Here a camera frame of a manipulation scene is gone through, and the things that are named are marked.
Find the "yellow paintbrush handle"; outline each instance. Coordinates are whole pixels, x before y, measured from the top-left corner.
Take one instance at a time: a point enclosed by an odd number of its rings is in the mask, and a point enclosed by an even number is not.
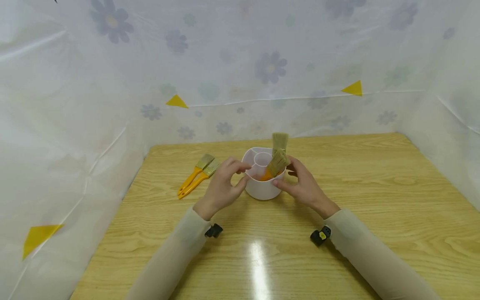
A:
[[[260,178],[260,181],[267,181],[267,180],[270,180],[272,178],[273,178],[273,176],[270,174],[270,172],[267,169],[265,171],[265,174],[262,176],[262,178]]]
[[[189,185],[186,189],[184,189],[180,193],[179,199],[188,195],[191,191],[193,191],[193,189],[195,189],[200,184],[200,182],[204,181],[205,179],[208,179],[208,175],[206,175],[205,173],[200,174],[200,177],[197,180],[195,180],[191,185]]]
[[[181,192],[190,184],[192,183],[192,181],[195,179],[195,177],[197,177],[197,175],[199,173],[202,172],[202,169],[200,169],[199,167],[195,167],[193,169],[193,172],[192,174],[190,174],[190,176],[182,183],[182,185],[180,186],[179,190],[177,191],[177,195],[180,195]]]

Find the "wall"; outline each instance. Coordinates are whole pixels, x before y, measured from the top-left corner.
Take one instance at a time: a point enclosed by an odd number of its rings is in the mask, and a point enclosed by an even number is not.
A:
[[[480,208],[474,1],[57,2],[0,12],[2,299],[68,298],[155,144],[399,131]]]

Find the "white plastic cup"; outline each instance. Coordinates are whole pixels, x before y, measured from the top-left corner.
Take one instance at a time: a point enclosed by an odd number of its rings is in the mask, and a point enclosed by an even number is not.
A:
[[[272,160],[272,148],[254,147],[245,152],[242,162],[248,163],[252,168],[245,173],[250,177],[245,190],[248,195],[258,200],[270,200],[278,196],[281,190],[273,186],[275,179],[283,180],[285,170],[275,178],[267,181],[258,181],[266,171],[267,165]]]

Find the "black device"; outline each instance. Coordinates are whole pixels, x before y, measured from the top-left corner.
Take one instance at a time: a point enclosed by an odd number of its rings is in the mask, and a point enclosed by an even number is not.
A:
[[[310,240],[317,247],[320,247],[320,245],[322,245],[327,240],[327,238],[330,237],[331,234],[332,230],[327,225],[325,225],[320,231],[315,230],[314,232],[312,232],[312,234],[310,235]]]
[[[213,224],[213,226],[210,227],[209,230],[207,230],[207,232],[205,233],[205,236],[208,238],[211,238],[211,237],[218,238],[218,236],[222,231],[223,231],[223,228],[221,228],[219,224],[215,223]]]

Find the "paintbrush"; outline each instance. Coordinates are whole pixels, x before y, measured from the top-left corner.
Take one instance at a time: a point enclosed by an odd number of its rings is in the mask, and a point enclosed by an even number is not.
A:
[[[287,152],[288,133],[274,132],[272,134],[272,139],[273,139],[272,156],[275,156],[275,153],[278,150],[283,150],[283,153],[285,154]]]
[[[187,188],[183,189],[183,191],[178,195],[179,199],[188,195],[200,182],[204,181],[205,179],[209,179],[215,173],[216,169],[220,166],[220,162],[216,159],[212,160],[212,162],[205,167],[204,171],[200,174],[199,178],[192,182]]]
[[[182,183],[179,190],[177,191],[177,195],[180,195],[181,192],[195,179],[195,177],[200,174],[203,169],[205,169],[208,164],[210,164],[214,160],[214,157],[210,154],[205,154],[197,163],[195,168],[193,168],[192,174]]]
[[[280,172],[290,164],[290,160],[283,151],[277,151],[273,155],[272,161],[267,166],[265,174],[260,178],[260,181],[267,181],[276,177]]]

